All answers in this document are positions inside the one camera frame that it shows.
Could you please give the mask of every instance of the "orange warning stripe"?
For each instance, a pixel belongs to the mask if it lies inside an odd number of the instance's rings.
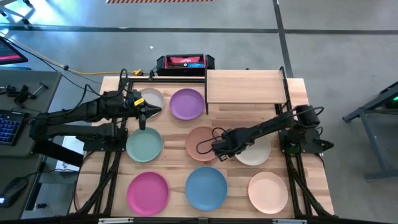
[[[108,0],[106,3],[161,3],[161,2],[208,2],[213,0]]]

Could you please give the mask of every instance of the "concrete floor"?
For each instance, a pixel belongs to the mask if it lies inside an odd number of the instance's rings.
[[[203,3],[105,4],[104,1],[31,0],[9,7],[28,14],[33,24],[107,27],[260,28],[276,29],[272,0],[214,0]],[[285,29],[398,29],[398,2],[393,0],[280,0]],[[0,18],[0,22],[20,23]],[[165,54],[205,53],[218,69],[278,69],[284,64],[278,34],[104,33],[10,31],[13,38],[40,53],[85,72],[150,70]],[[396,223],[398,178],[366,182],[364,174],[379,170],[359,120],[341,117],[397,81],[396,35],[286,35],[294,77],[305,79],[311,104],[324,106],[322,138],[335,143],[325,153],[326,175],[335,213]],[[24,66],[49,70],[28,55]],[[87,81],[65,73],[79,85]],[[101,76],[90,77],[101,81]],[[99,90],[100,86],[92,84]],[[50,110],[73,107],[81,90],[62,79]],[[70,97],[59,100],[63,94]],[[393,116],[377,115],[379,123]],[[385,144],[396,154],[395,144]],[[45,176],[45,182],[59,176]],[[75,177],[61,178],[73,182]],[[50,206],[25,212],[24,218],[66,214],[72,185],[43,186],[38,202]]]

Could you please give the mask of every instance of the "keyboard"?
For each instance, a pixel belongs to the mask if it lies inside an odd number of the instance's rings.
[[[0,110],[0,145],[15,146],[28,113]]]

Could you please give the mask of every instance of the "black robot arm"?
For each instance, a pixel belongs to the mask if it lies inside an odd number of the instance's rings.
[[[291,128],[290,130],[297,134],[296,142],[302,142],[305,130],[314,128],[320,123],[315,113],[316,109],[320,108],[300,105],[251,128],[228,129],[221,135],[220,140],[211,144],[212,150],[220,161],[224,161],[228,157],[240,154],[247,146],[253,145],[255,139],[285,128]]]
[[[139,128],[144,130],[146,119],[161,110],[158,106],[144,101],[141,93],[137,90],[133,90],[128,98],[123,96],[120,91],[109,91],[74,109],[38,114],[30,122],[29,136],[36,141],[66,135],[76,136],[81,140],[115,138],[118,134],[115,123],[106,123],[100,126],[78,126],[66,123],[97,122],[103,118],[136,118],[139,120]]]

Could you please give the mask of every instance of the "red device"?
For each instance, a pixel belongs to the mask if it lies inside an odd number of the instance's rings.
[[[215,69],[210,55],[166,55],[157,59],[159,76],[205,76],[205,69]]]

